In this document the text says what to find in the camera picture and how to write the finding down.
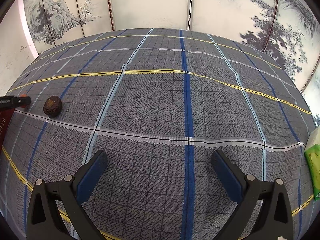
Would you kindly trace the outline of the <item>green tissue pack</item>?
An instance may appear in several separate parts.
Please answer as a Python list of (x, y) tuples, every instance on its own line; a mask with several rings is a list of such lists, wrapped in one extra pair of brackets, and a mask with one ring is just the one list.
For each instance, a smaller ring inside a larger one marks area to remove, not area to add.
[(308, 138), (304, 155), (308, 163), (312, 185), (314, 200), (319, 200), (320, 193), (320, 127), (318, 126), (311, 132)]

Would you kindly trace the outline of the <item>painted folding screen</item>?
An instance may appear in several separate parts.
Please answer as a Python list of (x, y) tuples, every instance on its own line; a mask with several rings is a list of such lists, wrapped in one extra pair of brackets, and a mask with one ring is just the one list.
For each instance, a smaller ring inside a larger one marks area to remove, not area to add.
[(210, 33), (270, 55), (319, 122), (319, 20), (305, 0), (18, 0), (37, 52), (97, 33), (169, 28)]

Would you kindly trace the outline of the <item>grey plaid tablecloth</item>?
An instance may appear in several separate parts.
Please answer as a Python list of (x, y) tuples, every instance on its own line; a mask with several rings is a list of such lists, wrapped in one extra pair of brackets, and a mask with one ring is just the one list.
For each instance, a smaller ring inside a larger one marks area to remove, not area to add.
[[(25, 239), (31, 190), (95, 151), (108, 167), (84, 210), (107, 237), (212, 239), (236, 207), (210, 164), (220, 149), (244, 173), (281, 178), (301, 238), (319, 213), (303, 150), (315, 129), (293, 81), (269, 55), (222, 37), (129, 29), (43, 52), (8, 90), (1, 215)], [(62, 110), (43, 112), (57, 95)]]

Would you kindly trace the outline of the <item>dark brown passion fruit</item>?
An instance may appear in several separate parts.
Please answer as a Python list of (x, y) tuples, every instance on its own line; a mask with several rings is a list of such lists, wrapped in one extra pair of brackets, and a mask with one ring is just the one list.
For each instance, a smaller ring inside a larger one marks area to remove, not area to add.
[(49, 117), (56, 117), (62, 110), (62, 101), (59, 96), (49, 97), (43, 106), (43, 112)]

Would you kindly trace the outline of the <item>red orange small fruit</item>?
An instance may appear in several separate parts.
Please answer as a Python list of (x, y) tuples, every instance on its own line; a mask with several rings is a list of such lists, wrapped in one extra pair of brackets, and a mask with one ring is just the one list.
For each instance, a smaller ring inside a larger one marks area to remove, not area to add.
[(20, 95), (20, 107), (25, 108), (29, 106), (31, 103), (31, 98), (27, 96), (26, 94)]

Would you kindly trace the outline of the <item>red gold toffee tin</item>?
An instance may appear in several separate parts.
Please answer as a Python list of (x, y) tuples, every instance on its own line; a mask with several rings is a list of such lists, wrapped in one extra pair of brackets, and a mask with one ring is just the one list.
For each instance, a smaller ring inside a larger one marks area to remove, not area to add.
[(1, 111), (0, 113), (0, 147), (3, 145), (3, 141), (14, 111), (14, 109), (9, 109)]

